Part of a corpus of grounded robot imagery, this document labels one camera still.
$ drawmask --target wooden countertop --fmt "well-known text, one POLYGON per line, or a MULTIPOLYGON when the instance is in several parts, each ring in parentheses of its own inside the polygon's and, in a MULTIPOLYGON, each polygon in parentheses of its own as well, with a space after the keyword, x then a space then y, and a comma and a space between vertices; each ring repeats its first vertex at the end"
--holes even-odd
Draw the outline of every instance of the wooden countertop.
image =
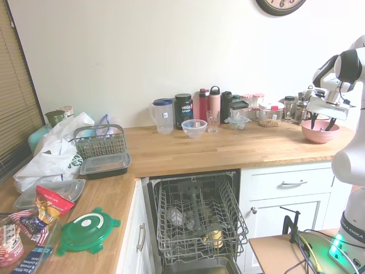
MULTIPOLYGON (((121 226, 113 229, 101 252, 52 256, 45 261, 40 274, 115 272, 134 178, 331 160, 354 136, 353 131, 341 128, 337 139, 314 144, 304 138, 299 126, 282 123, 280 127, 263 128, 254 122, 242 131, 221 125, 218 133, 206 132, 199 139, 191 139, 178 130, 169 135, 158 134, 156 127, 128 128, 125 132, 132 155, 128 173, 87 181, 73 211, 62 217, 62 223, 66 223, 102 207, 113 218, 121 220, 121 226)), ((12 178, 1 185, 0 212, 14 212, 13 204, 18 196, 12 178)))
MULTIPOLYGON (((337 231, 338 229, 330 229, 323 232, 335 236, 337 231)), ((339 265, 329 258, 330 244, 328 242, 312 233, 303 233, 302 236, 312 245, 314 254, 325 273, 346 274, 339 265)), ((249 240, 264 274, 283 274, 304 259, 299 247, 296 244, 291 244, 289 238, 289 235, 279 235, 249 240)), ((290 274, 305 273, 303 266, 290 271, 290 274)))

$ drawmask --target dishwasher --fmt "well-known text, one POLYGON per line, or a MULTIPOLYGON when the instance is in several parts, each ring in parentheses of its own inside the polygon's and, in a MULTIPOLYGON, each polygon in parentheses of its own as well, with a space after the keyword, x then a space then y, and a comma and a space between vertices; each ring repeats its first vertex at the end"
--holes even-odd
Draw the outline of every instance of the dishwasher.
POLYGON ((241 273, 240 170, 151 177, 147 193, 162 273, 241 273))

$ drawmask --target clock face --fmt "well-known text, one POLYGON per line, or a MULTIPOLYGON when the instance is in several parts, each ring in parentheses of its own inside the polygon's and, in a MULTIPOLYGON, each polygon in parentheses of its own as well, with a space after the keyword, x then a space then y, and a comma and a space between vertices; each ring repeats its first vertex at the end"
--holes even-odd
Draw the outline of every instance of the clock face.
POLYGON ((306 0, 256 0, 260 8, 275 16, 293 13, 300 8, 306 0))

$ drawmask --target window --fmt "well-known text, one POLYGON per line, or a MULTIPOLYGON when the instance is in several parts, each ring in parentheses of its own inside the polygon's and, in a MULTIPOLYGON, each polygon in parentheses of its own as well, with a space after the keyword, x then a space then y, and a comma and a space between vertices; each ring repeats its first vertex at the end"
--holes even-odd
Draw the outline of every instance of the window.
POLYGON ((0 0, 0 182, 31 155, 28 137, 44 125, 18 34, 0 0))

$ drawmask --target silverware basket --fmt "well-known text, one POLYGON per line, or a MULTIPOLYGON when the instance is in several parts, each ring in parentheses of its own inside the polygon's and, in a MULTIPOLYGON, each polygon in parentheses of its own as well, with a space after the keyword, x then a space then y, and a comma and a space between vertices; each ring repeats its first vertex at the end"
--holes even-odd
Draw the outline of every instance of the silverware basket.
POLYGON ((118 124, 102 124, 93 127, 81 127, 74 131, 76 148, 82 159, 127 152, 127 144, 123 128, 118 124), (120 132, 116 134, 94 135, 76 138, 78 133, 84 130, 100 130, 103 128, 117 128, 120 132))
POLYGON ((227 173, 161 183, 157 242, 166 264, 243 253, 248 228, 230 183, 227 173))

